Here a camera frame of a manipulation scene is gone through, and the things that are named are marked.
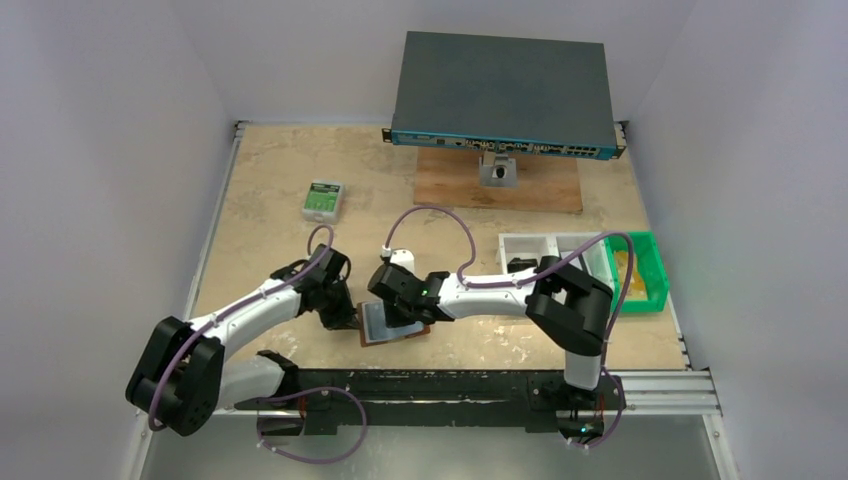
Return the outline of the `brown leather card holder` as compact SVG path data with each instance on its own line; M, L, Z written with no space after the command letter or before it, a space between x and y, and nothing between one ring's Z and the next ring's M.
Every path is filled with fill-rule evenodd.
M430 326L421 322L393 327L389 325L389 310L382 301L360 302L357 305L360 344L363 348L406 340L431 332Z

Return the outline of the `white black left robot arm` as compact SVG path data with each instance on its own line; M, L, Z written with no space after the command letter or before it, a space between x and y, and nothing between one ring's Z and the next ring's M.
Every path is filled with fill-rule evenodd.
M212 414L242 402L287 402L302 388L298 366L271 350L247 361L234 353L284 322L315 312L327 330L353 329L355 308L346 284L350 259L320 244L307 259L273 272L256 290L213 313L156 324L125 390L147 413L152 430L188 436Z

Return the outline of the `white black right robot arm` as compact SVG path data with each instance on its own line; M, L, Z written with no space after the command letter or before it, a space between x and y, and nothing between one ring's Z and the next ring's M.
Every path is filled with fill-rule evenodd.
M400 326L483 315L527 318L565 352L567 385L585 391L598 386L614 292L557 256L542 257L535 269L464 278L444 271L420 279L386 261L367 289L393 309Z

